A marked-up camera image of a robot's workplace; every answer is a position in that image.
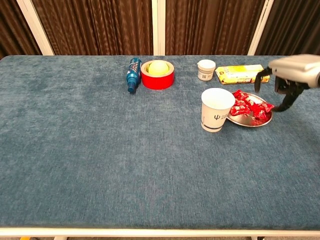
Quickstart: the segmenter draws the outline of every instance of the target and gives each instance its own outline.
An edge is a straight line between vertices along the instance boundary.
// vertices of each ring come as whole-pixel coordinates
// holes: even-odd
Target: silver plate
[[[267,103],[261,97],[258,97],[252,93],[248,93],[248,92],[243,92],[243,93],[248,94],[249,98],[251,100],[253,100],[256,104]],[[253,117],[253,112],[250,112],[250,114],[241,114],[241,115],[237,115],[237,116],[232,116],[231,113],[229,113],[226,118],[235,124],[238,124],[238,125],[241,125],[244,127],[256,128],[256,127],[261,127],[261,126],[264,126],[264,125],[267,125],[268,123],[270,123],[270,121],[273,117],[273,112],[270,111],[265,114],[267,116],[267,119],[265,119],[265,120],[255,119]]]

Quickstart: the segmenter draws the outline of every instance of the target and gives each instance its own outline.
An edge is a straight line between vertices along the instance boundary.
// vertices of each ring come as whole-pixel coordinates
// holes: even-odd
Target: tape roll
[[[147,61],[141,66],[141,75],[142,75],[143,85],[146,88],[152,89],[152,90],[163,90],[163,89],[169,88],[174,83],[174,78],[175,78],[174,66],[168,61],[160,60],[165,62],[168,65],[169,72],[167,72],[164,75],[155,76],[148,73],[149,66],[154,61],[155,60]]]

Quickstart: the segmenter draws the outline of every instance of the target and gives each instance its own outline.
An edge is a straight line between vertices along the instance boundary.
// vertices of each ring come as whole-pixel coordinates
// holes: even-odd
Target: tennis ball
[[[160,76],[169,72],[169,67],[164,61],[156,60],[149,65],[149,74]]]

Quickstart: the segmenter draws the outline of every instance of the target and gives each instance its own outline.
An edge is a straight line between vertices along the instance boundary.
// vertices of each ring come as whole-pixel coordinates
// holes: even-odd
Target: paper cup
[[[236,102],[234,95],[222,88],[209,88],[202,93],[201,100],[202,128],[211,133],[220,131]]]
[[[210,81],[216,69],[216,63],[209,59],[203,59],[197,63],[198,78],[202,81]]]

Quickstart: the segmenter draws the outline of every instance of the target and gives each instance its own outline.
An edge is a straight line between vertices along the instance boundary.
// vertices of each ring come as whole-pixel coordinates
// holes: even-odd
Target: blue bottle
[[[131,94],[136,92],[136,88],[141,83],[141,60],[137,57],[131,59],[129,70],[126,74],[126,82],[128,84],[128,91]]]

